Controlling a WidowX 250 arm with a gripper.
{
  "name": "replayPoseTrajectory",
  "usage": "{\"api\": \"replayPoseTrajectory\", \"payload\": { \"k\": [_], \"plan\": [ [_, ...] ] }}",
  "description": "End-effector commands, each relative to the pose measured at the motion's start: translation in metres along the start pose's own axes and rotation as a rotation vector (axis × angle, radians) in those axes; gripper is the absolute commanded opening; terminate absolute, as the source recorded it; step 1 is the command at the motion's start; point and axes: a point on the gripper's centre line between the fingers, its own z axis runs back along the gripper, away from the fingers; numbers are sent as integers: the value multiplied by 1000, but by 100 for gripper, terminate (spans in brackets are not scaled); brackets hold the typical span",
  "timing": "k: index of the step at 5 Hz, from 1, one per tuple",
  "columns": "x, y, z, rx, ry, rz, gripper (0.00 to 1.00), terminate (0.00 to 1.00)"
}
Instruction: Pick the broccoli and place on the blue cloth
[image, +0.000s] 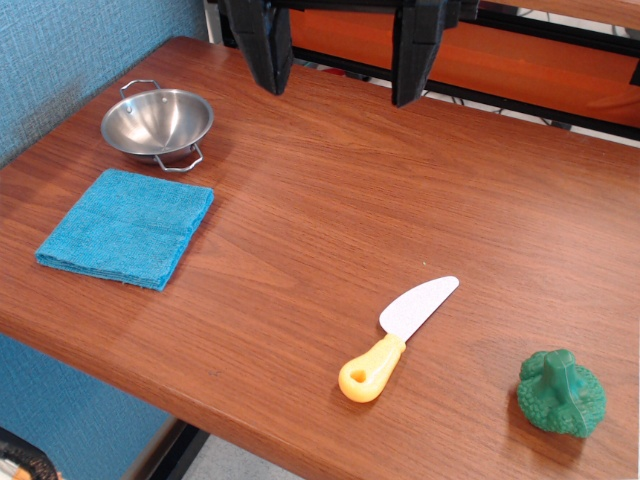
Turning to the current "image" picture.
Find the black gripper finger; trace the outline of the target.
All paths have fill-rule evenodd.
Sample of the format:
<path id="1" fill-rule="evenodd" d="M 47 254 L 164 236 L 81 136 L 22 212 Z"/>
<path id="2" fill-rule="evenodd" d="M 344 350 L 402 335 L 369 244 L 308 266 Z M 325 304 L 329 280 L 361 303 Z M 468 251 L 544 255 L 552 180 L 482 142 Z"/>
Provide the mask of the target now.
<path id="1" fill-rule="evenodd" d="M 446 14 L 446 1 L 414 1 L 396 10 L 392 56 L 392 103 L 396 107 L 422 95 L 439 50 Z"/>
<path id="2" fill-rule="evenodd" d="M 289 9 L 277 1 L 224 1 L 225 13 L 256 82 L 273 95 L 287 86 L 294 55 Z"/>

